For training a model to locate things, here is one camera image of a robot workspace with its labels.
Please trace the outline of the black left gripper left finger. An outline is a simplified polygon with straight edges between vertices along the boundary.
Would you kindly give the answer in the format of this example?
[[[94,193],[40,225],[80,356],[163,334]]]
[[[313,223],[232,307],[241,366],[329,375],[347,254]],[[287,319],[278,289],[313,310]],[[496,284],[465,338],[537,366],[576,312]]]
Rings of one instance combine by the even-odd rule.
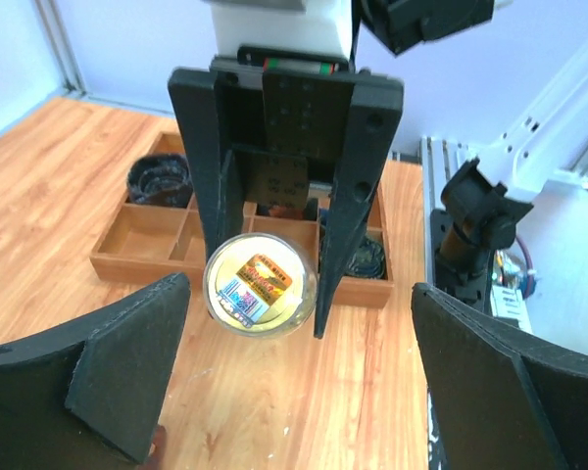
[[[143,469],[190,296],[174,273],[0,345],[0,469]]]

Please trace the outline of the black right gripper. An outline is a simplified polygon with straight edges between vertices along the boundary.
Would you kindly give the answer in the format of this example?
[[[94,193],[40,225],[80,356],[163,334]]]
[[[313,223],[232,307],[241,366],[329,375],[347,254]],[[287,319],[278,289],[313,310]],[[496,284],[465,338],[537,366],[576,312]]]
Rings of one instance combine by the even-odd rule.
[[[268,50],[218,55],[210,68],[177,68],[168,82],[205,256],[241,233],[244,198],[300,210],[331,193],[314,320],[320,339],[367,230],[402,116],[404,84],[336,59]]]

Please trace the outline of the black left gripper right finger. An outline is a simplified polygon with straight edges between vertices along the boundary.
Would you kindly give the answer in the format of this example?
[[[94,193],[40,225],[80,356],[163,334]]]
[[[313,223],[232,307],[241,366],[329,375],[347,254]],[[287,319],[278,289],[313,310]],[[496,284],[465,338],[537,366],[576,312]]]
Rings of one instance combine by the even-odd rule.
[[[588,469],[588,355],[427,283],[412,317],[450,468]]]

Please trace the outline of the clear pill bottle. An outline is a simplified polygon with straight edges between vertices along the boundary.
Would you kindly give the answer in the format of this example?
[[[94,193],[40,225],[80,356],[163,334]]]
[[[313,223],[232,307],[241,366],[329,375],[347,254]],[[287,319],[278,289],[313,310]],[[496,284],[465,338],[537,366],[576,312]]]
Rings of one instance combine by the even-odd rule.
[[[288,237],[245,233],[207,260],[203,294],[209,315],[250,338],[289,334],[315,312],[319,276],[303,247]]]

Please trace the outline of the red pill organizer box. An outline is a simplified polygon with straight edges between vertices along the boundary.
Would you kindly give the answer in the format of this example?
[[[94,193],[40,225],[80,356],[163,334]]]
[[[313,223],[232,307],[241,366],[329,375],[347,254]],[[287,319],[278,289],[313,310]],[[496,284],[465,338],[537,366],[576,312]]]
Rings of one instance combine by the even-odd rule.
[[[158,425],[153,441],[151,444],[151,451],[148,455],[148,459],[142,466],[145,470],[160,470],[163,468],[165,459],[165,453],[168,444],[168,432],[165,426]]]

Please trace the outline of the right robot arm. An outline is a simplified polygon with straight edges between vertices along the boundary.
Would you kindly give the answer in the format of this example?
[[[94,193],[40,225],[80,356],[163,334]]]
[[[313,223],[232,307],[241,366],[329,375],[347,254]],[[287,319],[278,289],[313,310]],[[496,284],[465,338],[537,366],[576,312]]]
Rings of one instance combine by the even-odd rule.
[[[404,85],[358,70],[368,29],[400,55],[489,22],[495,1],[215,1],[218,52],[205,70],[175,69],[168,90],[208,254],[237,237],[246,203],[301,208],[313,186],[330,200],[314,334],[324,334],[403,114]],[[439,287],[482,307],[484,271],[560,165],[555,134],[588,120],[588,42],[518,122],[452,175],[450,222],[435,234]]]

